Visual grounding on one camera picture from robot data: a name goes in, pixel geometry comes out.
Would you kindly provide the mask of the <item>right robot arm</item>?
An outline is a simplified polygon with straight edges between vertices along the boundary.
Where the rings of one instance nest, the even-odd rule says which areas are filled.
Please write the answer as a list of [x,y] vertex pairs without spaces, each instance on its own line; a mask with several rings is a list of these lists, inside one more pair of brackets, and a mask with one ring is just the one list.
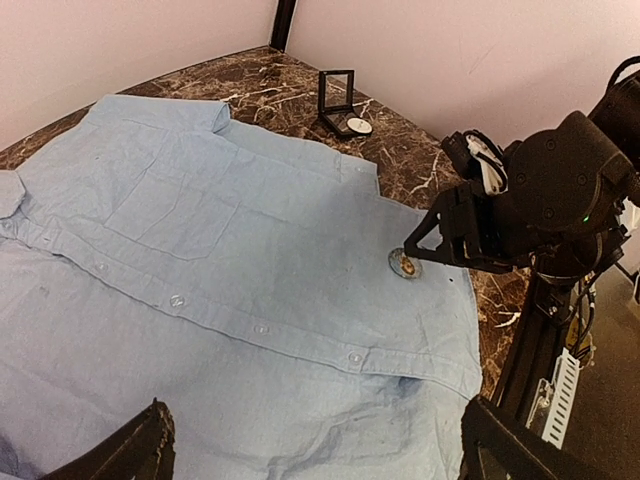
[[623,61],[603,97],[556,128],[501,148],[478,130],[441,148],[463,183],[441,192],[404,242],[410,258],[492,273],[531,268],[573,285],[622,255],[625,203],[639,203],[639,75]]

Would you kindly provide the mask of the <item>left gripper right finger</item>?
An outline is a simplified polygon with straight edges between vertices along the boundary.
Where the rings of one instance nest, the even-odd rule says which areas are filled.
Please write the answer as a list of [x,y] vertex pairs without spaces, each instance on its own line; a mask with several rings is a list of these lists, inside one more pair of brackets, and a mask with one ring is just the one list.
[[639,422],[576,406],[557,448],[482,396],[462,417],[461,479],[637,479]]

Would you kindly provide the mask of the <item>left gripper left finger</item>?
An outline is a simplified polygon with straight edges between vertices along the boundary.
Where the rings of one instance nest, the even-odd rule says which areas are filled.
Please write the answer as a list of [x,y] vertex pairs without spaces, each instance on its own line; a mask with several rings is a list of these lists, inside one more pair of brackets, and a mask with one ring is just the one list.
[[160,479],[174,476],[175,424],[157,399],[96,447],[43,479]]

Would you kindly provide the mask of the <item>light blue shirt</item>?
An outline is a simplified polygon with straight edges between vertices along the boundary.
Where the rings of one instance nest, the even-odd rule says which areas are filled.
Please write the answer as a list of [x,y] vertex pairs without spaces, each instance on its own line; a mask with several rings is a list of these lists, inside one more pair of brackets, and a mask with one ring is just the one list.
[[1,175],[1,474],[165,402],[178,479],[454,479],[481,387],[466,271],[389,253],[422,212],[376,168],[109,95]]

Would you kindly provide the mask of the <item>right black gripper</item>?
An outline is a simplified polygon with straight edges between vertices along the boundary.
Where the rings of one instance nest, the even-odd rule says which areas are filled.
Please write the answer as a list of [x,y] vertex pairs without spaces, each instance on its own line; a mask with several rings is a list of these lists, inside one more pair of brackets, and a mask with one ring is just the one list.
[[540,276],[602,272],[622,255],[623,201],[639,202],[639,172],[590,118],[576,111],[554,130],[503,154],[508,190],[488,196],[478,180],[438,195],[404,241],[411,258]]

